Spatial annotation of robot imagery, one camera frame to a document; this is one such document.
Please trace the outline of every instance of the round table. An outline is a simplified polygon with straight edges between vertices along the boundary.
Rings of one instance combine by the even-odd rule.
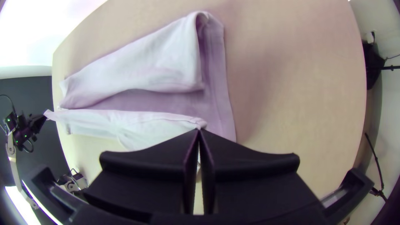
[[[197,10],[225,26],[237,142],[296,153],[297,172],[317,197],[335,190],[353,166],[366,104],[363,49],[347,0],[109,0],[55,51],[54,107],[67,75]],[[115,141],[67,136],[57,127],[69,166],[89,181],[101,171],[102,151],[123,151]]]

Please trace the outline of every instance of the white towel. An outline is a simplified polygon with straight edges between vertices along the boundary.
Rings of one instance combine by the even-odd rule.
[[[146,149],[207,124],[200,118],[164,112],[82,109],[47,110],[44,115],[60,122],[68,134],[117,139],[129,151]]]

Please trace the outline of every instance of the folded towel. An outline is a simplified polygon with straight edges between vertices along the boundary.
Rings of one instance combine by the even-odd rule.
[[[202,118],[207,130],[236,141],[223,26],[207,12],[193,12],[92,62],[60,86],[61,108]]]
[[[44,115],[60,122],[68,134],[117,139],[130,151],[146,149],[207,124],[200,118],[164,112],[81,109],[47,110]]]

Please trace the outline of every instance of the towel fold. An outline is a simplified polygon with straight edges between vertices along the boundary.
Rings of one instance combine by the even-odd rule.
[[[125,90],[201,90],[198,35],[208,14],[197,12],[106,55],[60,83],[60,107],[77,109]]]

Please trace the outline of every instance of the dark gray wall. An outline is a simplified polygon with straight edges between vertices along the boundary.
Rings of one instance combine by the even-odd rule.
[[[14,102],[17,113],[43,114],[47,109],[53,110],[53,98],[51,91],[51,77],[24,77],[0,80],[0,94],[8,95]],[[0,119],[3,120],[11,112],[11,106],[6,98],[0,97]],[[4,132],[0,130],[0,178],[5,185],[12,185],[8,156],[5,151]],[[17,167],[20,178],[29,173],[40,164],[47,165],[56,179],[69,172],[64,153],[61,148],[58,132],[53,121],[47,121],[37,135],[34,142],[33,153],[17,152]],[[51,223],[41,210],[37,212],[42,224]]]

